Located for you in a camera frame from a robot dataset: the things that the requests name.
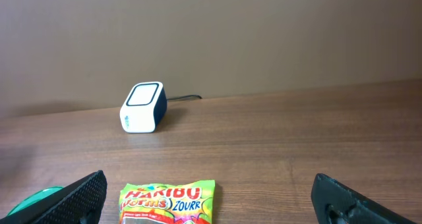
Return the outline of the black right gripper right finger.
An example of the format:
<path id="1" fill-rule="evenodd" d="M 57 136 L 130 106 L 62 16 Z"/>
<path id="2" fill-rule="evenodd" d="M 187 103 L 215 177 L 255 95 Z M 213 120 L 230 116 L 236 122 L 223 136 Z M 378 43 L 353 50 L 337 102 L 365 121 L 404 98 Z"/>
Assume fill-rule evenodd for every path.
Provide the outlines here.
<path id="1" fill-rule="evenodd" d="M 320 224 L 415 224 L 323 173 L 316 174 L 311 201 Z"/>

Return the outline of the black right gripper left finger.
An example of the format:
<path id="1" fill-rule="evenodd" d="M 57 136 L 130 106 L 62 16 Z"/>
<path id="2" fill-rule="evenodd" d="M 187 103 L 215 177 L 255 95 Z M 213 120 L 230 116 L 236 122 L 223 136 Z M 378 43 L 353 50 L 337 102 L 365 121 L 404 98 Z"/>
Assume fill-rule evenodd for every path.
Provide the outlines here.
<path id="1" fill-rule="evenodd" d="M 1 224 L 98 224 L 107 195 L 102 170 L 1 219 Z"/>

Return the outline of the green lid jar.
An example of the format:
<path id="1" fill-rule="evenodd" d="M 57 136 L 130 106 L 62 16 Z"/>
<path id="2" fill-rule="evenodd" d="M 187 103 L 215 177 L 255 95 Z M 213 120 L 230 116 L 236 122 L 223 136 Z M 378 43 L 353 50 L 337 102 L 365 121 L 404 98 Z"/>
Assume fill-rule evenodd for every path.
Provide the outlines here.
<path id="1" fill-rule="evenodd" d="M 27 197 L 23 201 L 21 201 L 19 204 L 17 204 L 8 214 L 12 215 L 20 210 L 23 210 L 24 208 L 27 208 L 28 206 L 31 206 L 32 204 L 35 204 L 36 202 L 39 202 L 40 200 L 43 200 L 44 198 L 47 198 L 48 196 L 54 194 L 55 192 L 60 191 L 63 189 L 62 186 L 52 186 L 49 188 L 45 188 L 41 191 L 38 191 L 37 193 L 32 194 L 31 196 Z"/>

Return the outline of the Haribo gummy worms bag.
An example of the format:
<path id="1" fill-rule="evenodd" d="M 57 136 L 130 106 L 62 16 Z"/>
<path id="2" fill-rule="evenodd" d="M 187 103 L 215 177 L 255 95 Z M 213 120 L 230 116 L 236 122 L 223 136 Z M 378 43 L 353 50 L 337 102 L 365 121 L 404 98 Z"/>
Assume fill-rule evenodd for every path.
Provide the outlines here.
<path id="1" fill-rule="evenodd" d="M 120 192 L 119 223 L 211 224 L 214 180 L 190 184 L 127 184 Z"/>

